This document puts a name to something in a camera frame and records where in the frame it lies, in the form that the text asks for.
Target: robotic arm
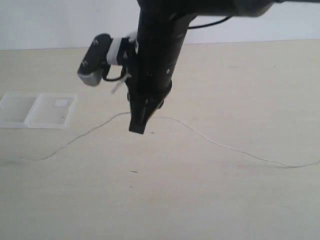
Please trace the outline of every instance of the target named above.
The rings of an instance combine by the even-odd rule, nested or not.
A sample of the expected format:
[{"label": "robotic arm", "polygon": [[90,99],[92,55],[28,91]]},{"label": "robotic arm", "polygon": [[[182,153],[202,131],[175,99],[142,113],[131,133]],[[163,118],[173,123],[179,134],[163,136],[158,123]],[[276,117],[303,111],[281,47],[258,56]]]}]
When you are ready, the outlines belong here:
[{"label": "robotic arm", "polygon": [[[101,79],[125,83],[130,104],[129,131],[143,134],[153,113],[162,107],[172,88],[172,75],[190,22],[198,15],[258,17],[274,3],[320,0],[137,0],[141,8],[138,30],[113,39],[96,36],[78,69],[89,86]],[[121,76],[108,79],[111,65],[122,66]]]}]

